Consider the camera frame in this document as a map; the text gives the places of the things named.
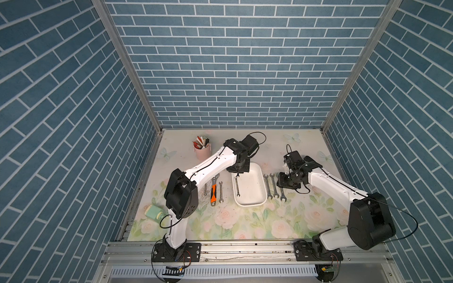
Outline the large silver open-end wrench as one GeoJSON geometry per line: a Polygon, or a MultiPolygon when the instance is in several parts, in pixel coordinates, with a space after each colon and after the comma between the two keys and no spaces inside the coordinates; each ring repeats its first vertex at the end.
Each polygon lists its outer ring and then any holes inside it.
{"type": "Polygon", "coordinates": [[[280,200],[282,202],[286,202],[287,201],[287,198],[286,198],[286,196],[284,194],[284,189],[282,187],[280,188],[280,200]]]}

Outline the white storage box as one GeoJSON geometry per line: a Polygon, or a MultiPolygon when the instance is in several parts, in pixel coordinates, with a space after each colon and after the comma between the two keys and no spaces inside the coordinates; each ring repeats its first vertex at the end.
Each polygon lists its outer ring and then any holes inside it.
{"type": "Polygon", "coordinates": [[[238,206],[246,208],[261,206],[266,203],[268,198],[263,172],[257,163],[251,162],[250,171],[239,174],[238,184],[241,195],[239,198],[236,196],[235,176],[236,173],[231,174],[234,200],[238,206]]]}

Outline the orange handled adjustable wrench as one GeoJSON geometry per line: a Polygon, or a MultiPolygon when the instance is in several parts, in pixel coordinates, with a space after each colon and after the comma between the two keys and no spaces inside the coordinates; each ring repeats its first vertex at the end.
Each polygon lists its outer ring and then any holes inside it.
{"type": "Polygon", "coordinates": [[[211,200],[210,200],[210,204],[211,206],[215,206],[216,205],[216,202],[217,202],[217,180],[219,178],[220,174],[216,174],[212,179],[212,183],[211,183],[211,200]]]}

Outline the small silver wrench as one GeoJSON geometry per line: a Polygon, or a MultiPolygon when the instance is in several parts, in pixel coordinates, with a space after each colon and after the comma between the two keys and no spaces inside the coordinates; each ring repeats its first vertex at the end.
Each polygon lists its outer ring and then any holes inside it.
{"type": "Polygon", "coordinates": [[[224,198],[223,198],[223,182],[219,182],[219,203],[223,203],[224,202],[224,198]]]}

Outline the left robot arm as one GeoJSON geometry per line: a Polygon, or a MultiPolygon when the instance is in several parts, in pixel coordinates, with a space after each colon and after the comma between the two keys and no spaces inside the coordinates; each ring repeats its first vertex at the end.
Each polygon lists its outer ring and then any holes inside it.
{"type": "Polygon", "coordinates": [[[199,165],[185,171],[175,169],[169,178],[164,193],[166,207],[171,216],[171,231],[165,240],[170,248],[176,250],[186,243],[186,227],[198,207],[198,193],[204,185],[217,174],[226,170],[242,174],[250,171],[250,160],[259,150],[259,142],[247,135],[242,141],[228,139],[223,146],[199,165]]]}

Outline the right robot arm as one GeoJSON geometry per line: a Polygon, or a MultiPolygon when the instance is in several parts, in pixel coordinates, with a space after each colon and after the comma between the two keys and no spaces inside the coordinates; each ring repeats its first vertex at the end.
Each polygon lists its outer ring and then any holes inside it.
{"type": "Polygon", "coordinates": [[[300,189],[312,185],[340,203],[349,213],[345,227],[312,237],[312,248],[319,254],[357,246],[369,250],[395,236],[396,228],[386,199],[380,193],[367,193],[334,177],[310,156],[292,151],[284,155],[285,172],[277,186],[300,189]]]}

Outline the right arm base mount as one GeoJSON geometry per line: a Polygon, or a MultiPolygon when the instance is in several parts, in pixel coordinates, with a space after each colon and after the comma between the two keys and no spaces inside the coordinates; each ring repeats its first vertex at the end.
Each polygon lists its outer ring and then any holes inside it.
{"type": "Polygon", "coordinates": [[[340,249],[328,251],[320,242],[299,240],[293,244],[297,261],[343,261],[340,249]]]}

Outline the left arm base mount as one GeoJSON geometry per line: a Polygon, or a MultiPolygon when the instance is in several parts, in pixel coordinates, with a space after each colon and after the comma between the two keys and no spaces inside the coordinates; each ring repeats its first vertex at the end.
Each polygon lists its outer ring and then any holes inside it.
{"type": "Polygon", "coordinates": [[[163,243],[156,243],[152,252],[153,262],[199,262],[201,254],[201,243],[185,242],[179,248],[172,248],[166,240],[163,243]]]}

